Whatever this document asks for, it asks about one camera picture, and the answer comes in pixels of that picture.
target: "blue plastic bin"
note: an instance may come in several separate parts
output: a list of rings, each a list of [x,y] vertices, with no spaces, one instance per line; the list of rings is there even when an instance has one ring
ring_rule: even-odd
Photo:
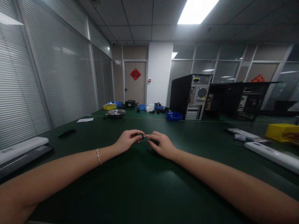
[[[116,107],[121,107],[121,102],[120,101],[115,101],[115,102],[108,102],[108,103],[115,103]]]
[[[180,119],[183,119],[183,116],[178,112],[166,112],[166,114],[167,119],[170,121],[179,121]]]
[[[145,110],[146,108],[146,105],[144,104],[138,104],[138,106],[139,106],[139,110]]]
[[[158,110],[158,109],[161,110],[161,109],[164,109],[164,107],[163,107],[163,106],[162,106],[162,107],[158,107],[158,106],[155,105],[155,109],[156,109],[156,110]]]

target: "yellow plastic bin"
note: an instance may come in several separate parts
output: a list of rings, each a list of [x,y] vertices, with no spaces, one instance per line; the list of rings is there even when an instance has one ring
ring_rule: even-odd
[[[269,124],[266,137],[279,142],[290,142],[290,140],[283,137],[288,132],[299,132],[299,126],[293,124]]]
[[[104,110],[113,110],[116,109],[116,104],[105,104],[103,107]]]

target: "ceiling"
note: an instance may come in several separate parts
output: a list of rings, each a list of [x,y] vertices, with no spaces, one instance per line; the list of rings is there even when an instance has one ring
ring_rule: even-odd
[[[219,0],[198,25],[178,25],[186,0],[77,0],[115,44],[299,42],[298,0]]]

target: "stainless steel bowl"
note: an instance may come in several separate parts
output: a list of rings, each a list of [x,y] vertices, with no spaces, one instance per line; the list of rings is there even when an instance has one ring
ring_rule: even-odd
[[[106,113],[106,116],[109,118],[121,118],[125,115],[127,111],[125,110],[109,110]]]

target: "bracelet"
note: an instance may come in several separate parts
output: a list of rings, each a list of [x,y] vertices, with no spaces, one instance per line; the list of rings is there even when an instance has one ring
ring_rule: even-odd
[[[99,149],[97,149],[97,159],[99,160],[99,163],[102,166],[101,161],[100,161],[100,156],[99,156]]]

